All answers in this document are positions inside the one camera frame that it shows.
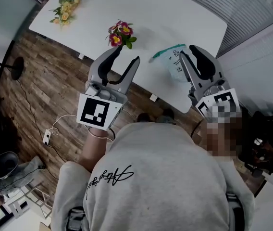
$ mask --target electrical outlet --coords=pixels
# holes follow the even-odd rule
[[[44,139],[43,139],[43,143],[45,145],[49,145],[50,137],[51,137],[51,132],[49,131],[49,129],[46,129]]]

